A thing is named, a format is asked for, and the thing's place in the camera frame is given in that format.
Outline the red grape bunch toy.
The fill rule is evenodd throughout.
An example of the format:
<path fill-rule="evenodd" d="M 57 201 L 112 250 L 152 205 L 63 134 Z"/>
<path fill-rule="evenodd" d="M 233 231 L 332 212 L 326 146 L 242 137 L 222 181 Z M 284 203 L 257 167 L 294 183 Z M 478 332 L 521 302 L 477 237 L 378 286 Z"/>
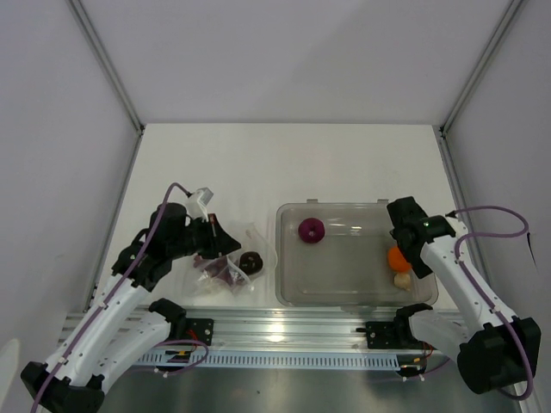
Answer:
<path fill-rule="evenodd" d="M 193 268 L 199 272 L 200 280 L 223 281 L 229 287 L 244 285 L 248 280 L 245 273 L 227 256 L 207 260 L 199 255 L 195 255 Z"/>

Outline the clear zip top bag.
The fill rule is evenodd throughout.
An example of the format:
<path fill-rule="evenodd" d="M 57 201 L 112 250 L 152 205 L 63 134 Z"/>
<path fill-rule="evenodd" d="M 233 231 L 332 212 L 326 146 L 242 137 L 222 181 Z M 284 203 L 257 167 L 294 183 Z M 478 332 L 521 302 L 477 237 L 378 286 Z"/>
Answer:
<path fill-rule="evenodd" d="M 240 243 L 240 247 L 214 259 L 195 255 L 184 272 L 184 297 L 205 297 L 216 293 L 251 294 L 258 280 L 275 271 L 278 262 L 276 249 L 254 224 L 233 221 L 227 232 Z"/>

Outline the dark chocolate donut toy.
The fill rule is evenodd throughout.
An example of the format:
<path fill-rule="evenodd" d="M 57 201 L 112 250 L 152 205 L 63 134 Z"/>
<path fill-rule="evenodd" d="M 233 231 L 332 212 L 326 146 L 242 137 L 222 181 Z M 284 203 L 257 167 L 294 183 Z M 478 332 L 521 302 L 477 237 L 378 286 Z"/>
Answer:
<path fill-rule="evenodd" d="M 240 256 L 238 267 L 246 275 L 258 274 L 263 269 L 263 258 L 256 251 L 246 251 Z"/>

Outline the purple donut toy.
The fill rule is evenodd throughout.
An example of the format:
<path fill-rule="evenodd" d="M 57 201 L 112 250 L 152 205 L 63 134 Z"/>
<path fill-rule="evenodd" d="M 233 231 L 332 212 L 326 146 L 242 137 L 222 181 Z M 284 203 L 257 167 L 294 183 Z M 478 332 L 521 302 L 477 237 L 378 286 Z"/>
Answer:
<path fill-rule="evenodd" d="M 318 243 L 325 237 L 325 225 L 320 219 L 304 219 L 298 227 L 300 240 L 304 243 Z"/>

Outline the orange fruit toy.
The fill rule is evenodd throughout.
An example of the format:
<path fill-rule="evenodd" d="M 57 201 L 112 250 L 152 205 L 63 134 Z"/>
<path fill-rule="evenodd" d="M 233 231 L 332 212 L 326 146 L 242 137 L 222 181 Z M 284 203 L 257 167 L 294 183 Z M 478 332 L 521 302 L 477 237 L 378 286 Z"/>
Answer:
<path fill-rule="evenodd" d="M 397 273 L 406 273 L 412 269 L 412 265 L 405 259 L 397 246 L 393 246 L 387 252 L 389 267 Z"/>

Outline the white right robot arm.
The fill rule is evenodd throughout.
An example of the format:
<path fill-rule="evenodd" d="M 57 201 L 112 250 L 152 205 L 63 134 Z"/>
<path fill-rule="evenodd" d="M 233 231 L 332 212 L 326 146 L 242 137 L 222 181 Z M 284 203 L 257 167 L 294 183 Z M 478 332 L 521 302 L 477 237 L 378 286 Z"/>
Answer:
<path fill-rule="evenodd" d="M 461 378 L 476 394 L 505 393 L 510 386 L 524 383 L 521 394 L 509 397 L 528 399 L 541 343 L 541 329 L 531 318 L 520 318 L 489 287 L 465 247 L 477 238 L 461 221 L 462 210 L 445 215 L 428 215 L 411 196 L 387 205 L 397 247 L 423 279 L 435 275 L 447 290 L 463 318 L 452 322 L 430 305 L 409 305 L 397 310 L 393 337 L 403 347 L 424 342 L 439 350 L 457 365 Z"/>

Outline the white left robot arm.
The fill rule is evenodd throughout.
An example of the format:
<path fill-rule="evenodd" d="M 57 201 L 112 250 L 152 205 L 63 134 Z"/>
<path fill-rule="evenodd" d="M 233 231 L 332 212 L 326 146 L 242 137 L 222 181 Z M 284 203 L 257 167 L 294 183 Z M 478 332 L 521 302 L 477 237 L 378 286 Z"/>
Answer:
<path fill-rule="evenodd" d="M 183 205 L 159 205 L 150 224 L 119 254 L 109 283 L 78 327 L 45 361 L 30 361 L 23 368 L 21 380 L 34 399 L 31 410 L 96 412 L 113 383 L 150 349 L 208 350 L 209 341 L 190 335 L 186 310 L 168 299 L 154 301 L 136 327 L 124 336 L 116 334 L 175 260 L 213 260 L 240 247 L 215 214 L 191 217 Z"/>

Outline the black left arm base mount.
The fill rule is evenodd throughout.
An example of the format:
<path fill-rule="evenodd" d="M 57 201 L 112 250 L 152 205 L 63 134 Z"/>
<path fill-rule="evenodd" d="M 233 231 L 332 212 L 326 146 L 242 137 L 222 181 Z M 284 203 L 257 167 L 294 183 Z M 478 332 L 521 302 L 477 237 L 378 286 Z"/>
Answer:
<path fill-rule="evenodd" d="M 170 337 L 176 340 L 196 340 L 210 346 L 213 336 L 214 320 L 212 318 L 185 318 L 176 324 Z"/>

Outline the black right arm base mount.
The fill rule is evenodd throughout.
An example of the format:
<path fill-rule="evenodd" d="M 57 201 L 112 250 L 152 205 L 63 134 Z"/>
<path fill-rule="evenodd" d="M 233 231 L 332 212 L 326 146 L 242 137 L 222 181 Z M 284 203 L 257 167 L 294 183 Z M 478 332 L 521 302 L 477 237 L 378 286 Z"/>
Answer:
<path fill-rule="evenodd" d="M 415 338 L 410 328 L 401 322 L 366 322 L 356 328 L 356 332 L 365 336 L 369 349 L 431 349 L 430 344 Z"/>

